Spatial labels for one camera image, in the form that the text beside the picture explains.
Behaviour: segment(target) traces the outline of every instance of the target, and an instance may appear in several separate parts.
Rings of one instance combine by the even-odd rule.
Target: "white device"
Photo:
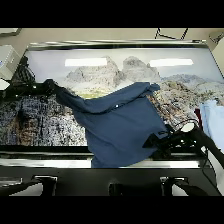
[[[0,78],[11,80],[21,57],[11,45],[0,46]]]

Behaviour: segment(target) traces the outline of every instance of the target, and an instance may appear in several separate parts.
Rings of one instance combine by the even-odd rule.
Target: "dark blue fabric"
[[[159,90],[157,84],[136,82],[107,96],[83,99],[65,88],[57,91],[57,102],[73,110],[86,130],[92,167],[116,168],[140,162],[156,148],[142,148],[150,134],[166,131],[154,105],[146,95]]]

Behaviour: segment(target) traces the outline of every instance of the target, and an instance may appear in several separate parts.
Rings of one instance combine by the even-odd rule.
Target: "beige floor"
[[[154,39],[157,28],[23,28],[18,36],[0,37],[0,45],[12,45],[22,55],[33,42],[68,40]],[[183,28],[162,28],[165,34],[181,36]],[[189,28],[185,39],[207,40],[211,50],[215,44],[209,33],[223,28]]]

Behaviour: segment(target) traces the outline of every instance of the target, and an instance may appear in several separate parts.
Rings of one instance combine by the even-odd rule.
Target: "sky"
[[[177,74],[197,75],[201,78],[211,79],[224,83],[224,79],[216,65],[216,62],[208,49],[199,48],[133,48],[133,49],[74,49],[74,50],[47,50],[28,51],[26,53],[28,63],[36,76],[37,82],[43,82],[47,78],[54,79],[60,84],[69,72],[77,67],[65,67],[66,59],[99,58],[109,56],[118,66],[123,68],[123,61],[134,56],[148,64],[150,60],[181,58],[192,59],[193,65],[159,67],[161,77],[169,77]]]

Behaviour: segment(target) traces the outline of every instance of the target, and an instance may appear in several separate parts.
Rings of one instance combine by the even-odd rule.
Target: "white box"
[[[11,80],[20,59],[20,56],[11,45],[0,46],[0,78]]]

